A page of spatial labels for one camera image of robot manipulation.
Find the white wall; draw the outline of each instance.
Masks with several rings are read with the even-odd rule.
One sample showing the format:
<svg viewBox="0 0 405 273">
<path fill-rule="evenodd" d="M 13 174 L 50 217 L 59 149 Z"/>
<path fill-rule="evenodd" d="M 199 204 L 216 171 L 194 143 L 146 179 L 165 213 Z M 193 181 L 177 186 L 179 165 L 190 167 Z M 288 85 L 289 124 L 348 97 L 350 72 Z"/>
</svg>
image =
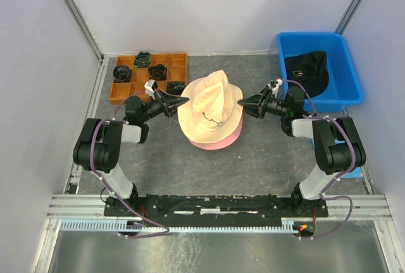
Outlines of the white wall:
<svg viewBox="0 0 405 273">
<path fill-rule="evenodd" d="M 351 0 L 75 0 L 104 53 L 255 53 L 286 30 L 334 31 Z"/>
<path fill-rule="evenodd" d="M 0 272 L 29 272 L 97 61 L 62 0 L 0 0 Z"/>
<path fill-rule="evenodd" d="M 364 90 L 350 109 L 405 246 L 405 0 L 364 0 L 344 34 Z"/>
</svg>

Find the gray floor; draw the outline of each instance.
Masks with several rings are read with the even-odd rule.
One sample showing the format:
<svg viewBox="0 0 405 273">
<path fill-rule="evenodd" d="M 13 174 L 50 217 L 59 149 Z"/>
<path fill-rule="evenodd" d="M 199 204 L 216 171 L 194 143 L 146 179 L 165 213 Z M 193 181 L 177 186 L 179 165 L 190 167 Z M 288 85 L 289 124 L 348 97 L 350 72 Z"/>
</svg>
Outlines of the gray floor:
<svg viewBox="0 0 405 273">
<path fill-rule="evenodd" d="M 320 233 L 336 228 L 319 222 Z M 291 234 L 177 233 L 123 239 L 115 233 L 62 231 L 52 273 L 388 273 L 373 222 L 299 242 Z"/>
<path fill-rule="evenodd" d="M 114 58 L 110 58 L 96 117 L 111 118 Z M 189 82 L 215 70 L 224 70 L 244 96 L 259 92 L 270 79 L 280 77 L 278 56 L 190 56 Z M 191 145 L 175 122 L 160 115 L 148 121 L 145 144 L 123 144 L 120 165 L 140 194 L 289 194 L 315 165 L 309 139 L 287 137 L 280 119 L 244 116 L 238 140 L 226 149 L 204 151 Z M 83 172 L 80 194 L 102 189 L 93 175 Z M 365 194 L 361 179 L 342 180 L 329 194 Z"/>
</svg>

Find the gray mat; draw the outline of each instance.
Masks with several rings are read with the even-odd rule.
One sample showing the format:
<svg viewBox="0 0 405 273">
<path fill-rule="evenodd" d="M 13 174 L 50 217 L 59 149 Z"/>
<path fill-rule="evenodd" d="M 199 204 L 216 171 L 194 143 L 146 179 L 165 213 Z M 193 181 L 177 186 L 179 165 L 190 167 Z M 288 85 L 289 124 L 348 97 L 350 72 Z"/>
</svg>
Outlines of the gray mat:
<svg viewBox="0 0 405 273">
<path fill-rule="evenodd" d="M 109 89 L 115 58 L 110 58 L 96 117 L 111 118 Z M 190 56 L 189 82 L 224 70 L 244 96 L 280 77 L 278 56 Z M 148 121 L 145 144 L 123 144 L 120 165 L 140 194 L 290 194 L 315 165 L 309 139 L 287 137 L 280 118 L 257 120 L 244 115 L 238 140 L 228 148 L 204 151 L 194 147 L 174 121 L 160 115 Z M 83 172 L 80 194 L 102 189 L 98 179 Z M 361 179 L 343 180 L 329 194 L 365 194 Z"/>
</svg>

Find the hat brim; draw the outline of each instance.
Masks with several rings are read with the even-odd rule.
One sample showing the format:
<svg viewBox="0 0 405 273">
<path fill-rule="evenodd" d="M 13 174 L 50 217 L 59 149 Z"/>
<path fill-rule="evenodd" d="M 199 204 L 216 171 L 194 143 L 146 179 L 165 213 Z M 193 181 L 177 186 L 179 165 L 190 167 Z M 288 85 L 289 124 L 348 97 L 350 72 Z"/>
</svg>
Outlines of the hat brim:
<svg viewBox="0 0 405 273">
<path fill-rule="evenodd" d="M 193 90 L 198 83 L 204 78 L 192 81 L 186 86 L 182 93 L 182 97 L 191 98 Z M 178 122 L 185 136 L 195 143 L 217 143 L 231 135 L 239 125 L 242 118 L 243 106 L 237 104 L 237 101 L 243 98 L 242 91 L 239 87 L 232 84 L 228 85 L 234 97 L 235 106 L 228 120 L 224 122 L 218 129 L 204 130 L 194 120 L 192 116 L 192 101 L 188 101 L 177 108 Z"/>
<path fill-rule="evenodd" d="M 240 118 L 239 125 L 233 133 L 231 133 L 225 139 L 218 141 L 217 143 L 196 143 L 191 140 L 189 141 L 192 145 L 197 146 L 198 148 L 205 149 L 206 151 L 216 151 L 218 149 L 227 148 L 239 138 L 240 132 L 242 132 L 242 119 L 243 116 Z"/>
</svg>

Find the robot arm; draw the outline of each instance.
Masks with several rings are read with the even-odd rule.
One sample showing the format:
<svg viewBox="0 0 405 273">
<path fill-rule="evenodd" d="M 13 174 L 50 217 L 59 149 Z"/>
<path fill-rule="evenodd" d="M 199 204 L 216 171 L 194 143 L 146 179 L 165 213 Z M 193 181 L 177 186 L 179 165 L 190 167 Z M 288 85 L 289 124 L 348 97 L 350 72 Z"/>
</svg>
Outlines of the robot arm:
<svg viewBox="0 0 405 273">
<path fill-rule="evenodd" d="M 109 184 L 113 192 L 123 199 L 136 200 L 137 188 L 123 173 L 118 164 L 121 143 L 144 143 L 147 139 L 149 127 L 144 123 L 160 113 L 171 117 L 177 107 L 189 99 L 172 96 L 157 90 L 155 80 L 147 82 L 145 88 L 153 100 L 143 102 L 137 96 L 129 97 L 125 102 L 126 123 L 112 120 L 101 126 L 94 145 L 94 166 L 101 177 Z M 85 170 L 90 170 L 90 148 L 96 127 L 101 119 L 88 118 L 73 150 L 73 161 Z"/>
<path fill-rule="evenodd" d="M 277 99 L 280 79 L 271 81 L 258 94 L 238 101 L 244 112 L 262 119 L 266 113 L 281 117 L 281 128 L 290 137 L 305 137 L 314 140 L 316 167 L 310 175 L 298 184 L 292 193 L 298 203 L 320 198 L 322 190 L 339 172 L 351 166 L 352 154 L 336 125 L 325 119 L 306 118 L 304 111 L 306 93 L 298 87 L 290 87 L 284 100 Z M 336 122 L 348 136 L 354 149 L 356 167 L 363 166 L 366 153 L 352 118 L 336 118 Z"/>
</svg>

